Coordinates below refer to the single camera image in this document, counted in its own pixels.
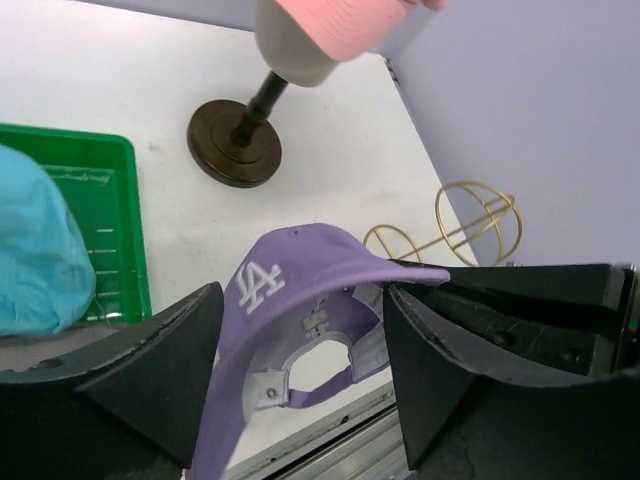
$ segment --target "plastic crate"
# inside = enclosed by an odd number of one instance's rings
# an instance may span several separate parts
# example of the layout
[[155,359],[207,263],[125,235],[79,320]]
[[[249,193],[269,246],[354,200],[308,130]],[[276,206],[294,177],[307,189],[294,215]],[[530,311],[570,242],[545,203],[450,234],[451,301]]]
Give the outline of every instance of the plastic crate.
[[0,144],[22,151],[55,180],[96,271],[83,321],[134,324],[151,316],[133,145],[96,133],[0,124]]

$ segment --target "baseball cap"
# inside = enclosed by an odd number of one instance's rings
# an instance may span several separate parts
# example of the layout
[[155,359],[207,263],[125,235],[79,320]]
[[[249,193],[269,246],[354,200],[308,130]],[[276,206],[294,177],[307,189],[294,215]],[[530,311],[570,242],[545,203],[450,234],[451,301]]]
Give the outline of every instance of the baseball cap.
[[337,62],[352,60],[377,45],[423,3],[421,0],[276,1]]
[[[221,478],[252,412],[317,405],[388,366],[379,284],[448,280],[444,269],[376,257],[326,224],[261,237],[224,292],[219,358],[187,478]],[[350,365],[311,392],[289,388],[290,367],[325,340],[346,345]]]
[[96,275],[47,172],[3,145],[0,164],[0,337],[52,335],[85,314]]

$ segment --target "purple visor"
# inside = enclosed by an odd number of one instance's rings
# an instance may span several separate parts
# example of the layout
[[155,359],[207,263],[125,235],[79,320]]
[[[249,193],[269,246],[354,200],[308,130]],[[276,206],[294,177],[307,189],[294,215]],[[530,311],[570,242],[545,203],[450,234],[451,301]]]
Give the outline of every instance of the purple visor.
[[[376,257],[330,225],[261,237],[224,292],[219,358],[187,479],[222,477],[254,411],[317,405],[388,366],[380,283],[448,280],[443,269]],[[293,363],[326,340],[348,348],[350,365],[314,391],[290,389]]]

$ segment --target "white tabletop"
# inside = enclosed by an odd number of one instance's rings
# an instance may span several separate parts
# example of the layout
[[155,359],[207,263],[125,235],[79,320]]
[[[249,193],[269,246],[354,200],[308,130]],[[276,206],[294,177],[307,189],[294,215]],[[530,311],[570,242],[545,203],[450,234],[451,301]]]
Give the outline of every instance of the white tabletop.
[[[440,182],[377,55],[319,88],[288,88],[271,118],[282,166],[264,186],[238,190],[197,167],[185,133],[201,104],[247,102],[257,91],[268,69],[252,34],[68,0],[3,0],[0,43],[0,122],[133,142],[154,312],[205,283],[226,285],[256,239],[278,227],[326,222],[362,238],[393,223],[417,241],[439,236]],[[448,204],[444,218],[458,225]],[[425,260],[460,265],[444,245]],[[292,386],[313,388],[347,360],[329,344],[301,362]],[[231,464],[390,378],[387,370],[311,409],[257,414]]]

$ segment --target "pink hat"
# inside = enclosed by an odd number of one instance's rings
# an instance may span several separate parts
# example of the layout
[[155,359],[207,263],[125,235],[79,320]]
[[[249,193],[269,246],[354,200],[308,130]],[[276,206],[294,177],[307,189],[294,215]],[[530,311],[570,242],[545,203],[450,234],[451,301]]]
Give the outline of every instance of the pink hat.
[[352,60],[377,45],[421,3],[442,0],[277,0],[333,60]]

